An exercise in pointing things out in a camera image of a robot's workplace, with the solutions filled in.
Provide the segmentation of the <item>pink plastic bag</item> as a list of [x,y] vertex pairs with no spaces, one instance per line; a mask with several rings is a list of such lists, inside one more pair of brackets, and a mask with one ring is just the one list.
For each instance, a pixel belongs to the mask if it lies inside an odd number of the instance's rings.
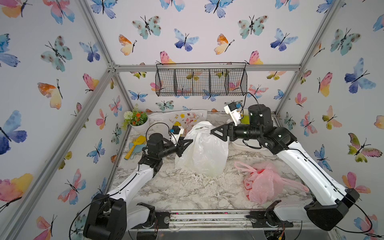
[[275,200],[283,192],[285,186],[305,193],[310,191],[308,187],[297,181],[281,177],[272,162],[262,162],[253,166],[235,162],[234,166],[236,169],[248,173],[243,180],[246,197],[250,202],[259,205]]

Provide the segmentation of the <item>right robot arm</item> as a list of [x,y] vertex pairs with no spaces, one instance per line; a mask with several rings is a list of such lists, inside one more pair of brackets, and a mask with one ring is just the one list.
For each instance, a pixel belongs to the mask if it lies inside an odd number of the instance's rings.
[[269,224],[276,226],[284,221],[303,221],[312,222],[324,231],[335,228],[355,205],[359,193],[332,179],[288,129],[275,127],[270,108],[265,105],[250,106],[248,125],[241,124],[241,113],[236,103],[226,105],[224,110],[233,121],[211,130],[212,135],[225,142],[257,140],[261,148],[268,149],[294,170],[314,195],[311,200],[296,204],[275,201],[265,212]]

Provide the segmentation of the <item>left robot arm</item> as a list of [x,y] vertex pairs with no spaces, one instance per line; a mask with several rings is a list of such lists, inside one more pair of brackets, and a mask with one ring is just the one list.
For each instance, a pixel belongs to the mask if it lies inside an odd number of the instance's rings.
[[90,240],[121,240],[134,227],[150,229],[156,224],[154,206],[139,203],[128,206],[141,188],[153,179],[163,165],[163,158],[172,154],[181,157],[193,143],[181,135],[174,137],[176,143],[162,134],[150,135],[135,171],[107,194],[97,194],[89,205],[83,236]]

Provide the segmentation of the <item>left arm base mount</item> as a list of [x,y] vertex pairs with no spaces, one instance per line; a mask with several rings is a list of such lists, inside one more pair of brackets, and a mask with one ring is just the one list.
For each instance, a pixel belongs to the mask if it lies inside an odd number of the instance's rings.
[[171,213],[168,211],[157,211],[152,205],[138,203],[133,212],[135,225],[132,229],[168,229],[171,222]]

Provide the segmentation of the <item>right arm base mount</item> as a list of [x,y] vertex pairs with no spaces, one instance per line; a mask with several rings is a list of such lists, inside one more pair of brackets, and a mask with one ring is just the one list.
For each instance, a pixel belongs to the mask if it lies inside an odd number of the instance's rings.
[[274,212],[275,207],[280,202],[281,200],[274,201],[265,210],[250,211],[248,215],[245,215],[245,218],[251,221],[253,228],[292,228],[293,223],[280,220]]

